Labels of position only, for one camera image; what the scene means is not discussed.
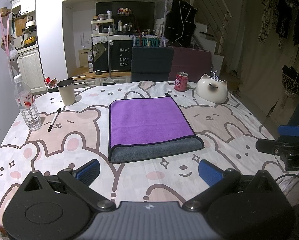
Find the purple grey microfiber towel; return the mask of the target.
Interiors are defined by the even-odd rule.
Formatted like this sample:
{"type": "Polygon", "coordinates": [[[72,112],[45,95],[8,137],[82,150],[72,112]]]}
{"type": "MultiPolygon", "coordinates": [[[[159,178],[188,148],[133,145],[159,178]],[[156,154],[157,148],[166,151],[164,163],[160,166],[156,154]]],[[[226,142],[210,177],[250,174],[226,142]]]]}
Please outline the purple grey microfiber towel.
{"type": "Polygon", "coordinates": [[[131,163],[202,150],[176,102],[166,94],[158,98],[115,100],[109,106],[108,160],[131,163]]]}

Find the bear pattern tablecloth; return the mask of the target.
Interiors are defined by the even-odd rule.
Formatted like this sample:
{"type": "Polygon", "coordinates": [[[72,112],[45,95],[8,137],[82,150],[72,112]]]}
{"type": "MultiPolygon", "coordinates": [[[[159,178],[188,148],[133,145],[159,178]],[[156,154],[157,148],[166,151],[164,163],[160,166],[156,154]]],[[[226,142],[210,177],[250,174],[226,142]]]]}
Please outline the bear pattern tablecloth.
{"type": "Polygon", "coordinates": [[[260,153],[265,126],[237,98],[206,101],[191,84],[178,92],[170,82],[141,81],[80,88],[65,106],[59,93],[35,100],[42,125],[30,131],[22,116],[0,146],[0,227],[5,208],[29,172],[55,175],[92,159],[100,175],[91,188],[112,202],[178,201],[207,189],[198,174],[205,159],[221,169],[254,175],[267,170],[292,205],[299,204],[299,172],[260,153]]]}

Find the black marker pen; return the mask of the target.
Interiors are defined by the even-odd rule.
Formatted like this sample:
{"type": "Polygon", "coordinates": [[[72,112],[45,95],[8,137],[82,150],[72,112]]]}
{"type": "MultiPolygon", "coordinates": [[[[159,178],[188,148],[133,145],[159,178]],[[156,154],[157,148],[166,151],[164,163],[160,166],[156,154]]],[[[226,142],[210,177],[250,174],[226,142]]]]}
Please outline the black marker pen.
{"type": "Polygon", "coordinates": [[[51,121],[51,123],[49,124],[49,128],[47,130],[48,132],[51,132],[51,130],[54,126],[54,123],[56,122],[56,119],[57,119],[58,115],[60,114],[60,111],[61,111],[61,108],[58,108],[55,115],[54,115],[54,117],[53,117],[53,119],[52,119],[52,121],[51,121]]]}

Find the white ceramic cat figurine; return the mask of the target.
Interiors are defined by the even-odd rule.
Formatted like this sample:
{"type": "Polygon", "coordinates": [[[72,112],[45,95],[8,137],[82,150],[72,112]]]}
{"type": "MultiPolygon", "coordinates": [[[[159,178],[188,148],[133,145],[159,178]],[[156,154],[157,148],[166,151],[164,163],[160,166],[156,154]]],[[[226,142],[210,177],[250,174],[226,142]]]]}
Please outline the white ceramic cat figurine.
{"type": "Polygon", "coordinates": [[[215,72],[213,76],[203,74],[196,84],[196,94],[209,102],[224,103],[228,97],[226,80],[219,80],[215,72]]]}

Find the beige paper cup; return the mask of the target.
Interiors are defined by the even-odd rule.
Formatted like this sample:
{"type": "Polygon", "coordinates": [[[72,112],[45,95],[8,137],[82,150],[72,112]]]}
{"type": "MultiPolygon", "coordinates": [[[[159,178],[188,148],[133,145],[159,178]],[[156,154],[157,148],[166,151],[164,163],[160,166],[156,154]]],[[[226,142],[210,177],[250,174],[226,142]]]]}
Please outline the beige paper cup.
{"type": "Polygon", "coordinates": [[[63,103],[66,106],[75,103],[74,79],[65,79],[57,83],[58,91],[62,97],[63,103]]]}

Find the grey trash bin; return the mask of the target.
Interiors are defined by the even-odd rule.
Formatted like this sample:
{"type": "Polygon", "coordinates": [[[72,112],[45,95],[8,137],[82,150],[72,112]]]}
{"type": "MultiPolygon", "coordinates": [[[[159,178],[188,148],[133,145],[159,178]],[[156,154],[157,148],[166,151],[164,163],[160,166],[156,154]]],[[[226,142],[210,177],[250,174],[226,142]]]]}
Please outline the grey trash bin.
{"type": "Polygon", "coordinates": [[[57,87],[57,79],[46,77],[45,80],[45,87],[48,93],[53,93],[53,92],[58,92],[58,87],[57,87]]]}

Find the clear plastic water bottle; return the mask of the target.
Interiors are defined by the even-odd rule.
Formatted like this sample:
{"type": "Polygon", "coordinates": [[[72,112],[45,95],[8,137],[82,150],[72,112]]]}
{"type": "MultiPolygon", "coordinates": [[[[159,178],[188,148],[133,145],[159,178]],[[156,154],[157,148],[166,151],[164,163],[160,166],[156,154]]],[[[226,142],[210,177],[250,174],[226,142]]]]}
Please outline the clear plastic water bottle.
{"type": "Polygon", "coordinates": [[[41,127],[42,122],[31,89],[24,83],[20,74],[16,75],[13,80],[14,97],[20,114],[30,131],[36,131],[41,127]]]}

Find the broom with dustpan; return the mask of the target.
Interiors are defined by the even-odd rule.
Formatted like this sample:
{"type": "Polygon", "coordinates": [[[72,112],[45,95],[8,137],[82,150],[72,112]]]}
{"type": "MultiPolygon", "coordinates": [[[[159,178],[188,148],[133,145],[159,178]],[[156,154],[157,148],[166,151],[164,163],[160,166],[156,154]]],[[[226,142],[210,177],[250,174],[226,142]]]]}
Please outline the broom with dustpan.
{"type": "Polygon", "coordinates": [[[113,80],[111,77],[111,54],[110,54],[110,32],[108,32],[108,37],[107,37],[107,52],[108,52],[108,77],[106,80],[103,81],[103,86],[109,86],[109,85],[115,85],[116,82],[113,80]]]}

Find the red milk drink can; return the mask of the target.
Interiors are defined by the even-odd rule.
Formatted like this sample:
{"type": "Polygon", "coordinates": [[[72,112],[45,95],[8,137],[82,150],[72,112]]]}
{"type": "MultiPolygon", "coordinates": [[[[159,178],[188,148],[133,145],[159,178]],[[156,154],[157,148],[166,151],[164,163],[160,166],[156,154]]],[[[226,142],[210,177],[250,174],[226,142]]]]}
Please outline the red milk drink can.
{"type": "Polygon", "coordinates": [[[186,91],[188,84],[188,74],[185,72],[178,72],[175,79],[175,90],[179,92],[186,91]]]}

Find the maroon chair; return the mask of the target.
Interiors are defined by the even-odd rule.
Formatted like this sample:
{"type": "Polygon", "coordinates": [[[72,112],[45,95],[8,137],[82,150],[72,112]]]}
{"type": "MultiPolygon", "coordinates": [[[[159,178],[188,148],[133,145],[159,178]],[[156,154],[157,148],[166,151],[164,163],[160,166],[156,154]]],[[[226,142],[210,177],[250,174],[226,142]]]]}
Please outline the maroon chair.
{"type": "Polygon", "coordinates": [[[174,50],[169,81],[175,81],[176,74],[185,72],[188,81],[197,83],[203,74],[212,70],[212,53],[207,50],[172,47],[174,50]]]}

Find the white kitchen cabinets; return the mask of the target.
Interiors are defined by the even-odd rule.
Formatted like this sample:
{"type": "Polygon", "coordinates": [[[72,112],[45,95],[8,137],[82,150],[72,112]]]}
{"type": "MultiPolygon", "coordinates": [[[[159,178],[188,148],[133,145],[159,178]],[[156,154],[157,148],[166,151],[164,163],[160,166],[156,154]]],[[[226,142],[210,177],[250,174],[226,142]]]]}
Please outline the white kitchen cabinets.
{"type": "Polygon", "coordinates": [[[22,80],[30,87],[31,92],[46,93],[38,46],[19,50],[17,64],[22,80]]]}

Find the dark blue chair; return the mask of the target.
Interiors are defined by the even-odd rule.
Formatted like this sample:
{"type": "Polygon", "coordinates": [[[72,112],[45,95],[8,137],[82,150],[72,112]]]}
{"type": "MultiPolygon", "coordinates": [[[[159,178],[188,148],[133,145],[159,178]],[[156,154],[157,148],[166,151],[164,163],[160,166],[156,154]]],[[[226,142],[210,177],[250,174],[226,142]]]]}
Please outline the dark blue chair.
{"type": "Polygon", "coordinates": [[[174,50],[162,47],[132,48],[131,82],[167,81],[171,72],[174,50]]]}

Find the black have a nice day cabinet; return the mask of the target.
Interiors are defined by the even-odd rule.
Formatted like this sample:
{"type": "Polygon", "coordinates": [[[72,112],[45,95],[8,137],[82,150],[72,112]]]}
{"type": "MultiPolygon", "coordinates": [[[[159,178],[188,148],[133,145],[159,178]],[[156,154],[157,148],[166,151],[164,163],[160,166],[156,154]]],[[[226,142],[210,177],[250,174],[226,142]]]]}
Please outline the black have a nice day cabinet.
{"type": "MultiPolygon", "coordinates": [[[[112,72],[127,72],[131,69],[132,40],[110,41],[110,68],[112,72]]],[[[109,71],[108,42],[92,44],[93,70],[109,71]]]]}

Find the black hanging jacket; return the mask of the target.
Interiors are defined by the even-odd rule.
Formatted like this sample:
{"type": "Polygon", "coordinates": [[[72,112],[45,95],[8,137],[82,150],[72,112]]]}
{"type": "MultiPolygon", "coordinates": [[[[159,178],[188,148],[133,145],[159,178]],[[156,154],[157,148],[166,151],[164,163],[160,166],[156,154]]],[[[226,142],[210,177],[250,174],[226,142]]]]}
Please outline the black hanging jacket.
{"type": "Polygon", "coordinates": [[[188,2],[173,0],[170,12],[166,15],[164,38],[169,40],[173,47],[190,48],[191,39],[196,29],[195,9],[188,2]]]}

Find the white shelf rack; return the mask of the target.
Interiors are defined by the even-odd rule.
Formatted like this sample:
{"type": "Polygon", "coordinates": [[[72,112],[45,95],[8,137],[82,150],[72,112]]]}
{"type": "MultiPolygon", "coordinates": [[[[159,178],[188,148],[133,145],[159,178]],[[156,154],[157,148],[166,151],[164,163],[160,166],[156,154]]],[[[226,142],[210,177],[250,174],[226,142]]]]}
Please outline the white shelf rack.
{"type": "Polygon", "coordinates": [[[91,36],[107,36],[114,35],[114,20],[93,20],[91,21],[91,36]]]}

